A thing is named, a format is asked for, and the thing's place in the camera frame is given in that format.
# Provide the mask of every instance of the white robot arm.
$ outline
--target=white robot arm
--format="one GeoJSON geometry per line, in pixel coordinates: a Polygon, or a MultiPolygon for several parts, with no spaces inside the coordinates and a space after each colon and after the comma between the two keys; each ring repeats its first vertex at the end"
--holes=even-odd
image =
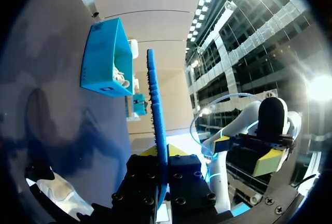
{"type": "MultiPolygon", "coordinates": [[[[284,107],[283,134],[288,134],[296,139],[301,130],[301,116],[299,113],[287,112],[287,105],[279,99],[284,107]]],[[[205,140],[202,145],[202,153],[206,156],[213,152],[214,142],[222,136],[233,137],[239,133],[255,135],[258,125],[258,114],[261,102],[250,103],[240,115],[229,125],[222,128],[215,135],[205,140]]],[[[228,180],[226,170],[227,151],[214,155],[210,165],[210,189],[216,194],[216,209],[219,213],[230,210],[230,200],[228,196],[228,180]]]]}

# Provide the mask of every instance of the screw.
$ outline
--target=screw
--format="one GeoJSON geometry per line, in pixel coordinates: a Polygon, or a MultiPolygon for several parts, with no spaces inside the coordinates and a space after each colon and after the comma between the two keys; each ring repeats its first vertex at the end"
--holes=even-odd
{"type": "Polygon", "coordinates": [[[195,172],[193,173],[193,175],[196,176],[196,177],[201,178],[202,173],[201,173],[200,171],[195,171],[195,172]]]}
{"type": "Polygon", "coordinates": [[[114,194],[112,194],[112,199],[114,201],[121,201],[123,199],[123,196],[121,196],[120,194],[114,193],[114,194]]]}
{"type": "Polygon", "coordinates": [[[272,205],[274,203],[274,199],[270,198],[270,197],[267,197],[265,199],[265,204],[266,205],[272,205]]]}
{"type": "Polygon", "coordinates": [[[147,174],[147,177],[150,178],[150,179],[154,179],[154,178],[155,178],[155,175],[154,175],[154,174],[150,174],[150,173],[148,173],[148,174],[147,174]]]}
{"type": "Polygon", "coordinates": [[[216,200],[216,195],[215,195],[214,193],[208,193],[208,194],[205,196],[205,198],[206,198],[208,201],[212,202],[212,201],[215,201],[215,200],[216,200]]]}
{"type": "Polygon", "coordinates": [[[144,198],[143,202],[144,202],[145,205],[150,205],[150,206],[155,203],[155,201],[151,197],[144,198]]]}
{"type": "Polygon", "coordinates": [[[174,174],[173,177],[177,178],[177,179],[181,179],[182,178],[182,175],[181,174],[174,174]]]}
{"type": "Polygon", "coordinates": [[[275,209],[275,213],[276,213],[277,215],[280,215],[280,214],[282,214],[283,212],[284,212],[284,210],[283,210],[282,206],[278,206],[278,207],[276,207],[276,209],[275,209]]]}
{"type": "Polygon", "coordinates": [[[177,205],[184,205],[184,204],[186,204],[186,199],[184,199],[183,197],[178,197],[175,199],[175,203],[177,205]]]}

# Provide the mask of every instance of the table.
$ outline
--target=table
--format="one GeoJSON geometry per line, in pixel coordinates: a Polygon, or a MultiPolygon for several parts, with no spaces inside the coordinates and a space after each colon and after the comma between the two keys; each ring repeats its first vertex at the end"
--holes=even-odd
{"type": "Polygon", "coordinates": [[[47,159],[87,202],[111,207],[131,154],[124,98],[79,87],[93,23],[81,0],[29,0],[0,58],[4,159],[23,204],[42,223],[52,218],[25,182],[31,157],[47,159]]]}

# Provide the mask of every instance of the blue box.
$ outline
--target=blue box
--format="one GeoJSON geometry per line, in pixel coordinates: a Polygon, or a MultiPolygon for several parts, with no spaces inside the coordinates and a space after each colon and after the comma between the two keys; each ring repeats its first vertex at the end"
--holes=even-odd
{"type": "Polygon", "coordinates": [[[119,18],[94,24],[88,36],[82,62],[80,85],[112,97],[133,94],[133,55],[119,18]],[[130,85],[113,80],[114,65],[130,85]]]}
{"type": "Polygon", "coordinates": [[[147,115],[145,111],[145,97],[144,94],[134,94],[133,96],[134,101],[134,113],[137,113],[139,116],[147,115]]]}

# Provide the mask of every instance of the blue comb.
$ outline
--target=blue comb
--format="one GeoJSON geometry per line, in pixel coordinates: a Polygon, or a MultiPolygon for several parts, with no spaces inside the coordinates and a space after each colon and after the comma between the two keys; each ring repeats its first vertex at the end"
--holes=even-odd
{"type": "Polygon", "coordinates": [[[158,160],[161,174],[161,188],[158,200],[158,208],[161,206],[167,191],[167,144],[165,135],[164,115],[162,112],[161,97],[158,85],[158,77],[155,64],[155,54],[152,49],[147,50],[147,77],[149,84],[149,95],[151,100],[151,110],[153,125],[155,128],[155,142],[157,146],[158,160]]]}

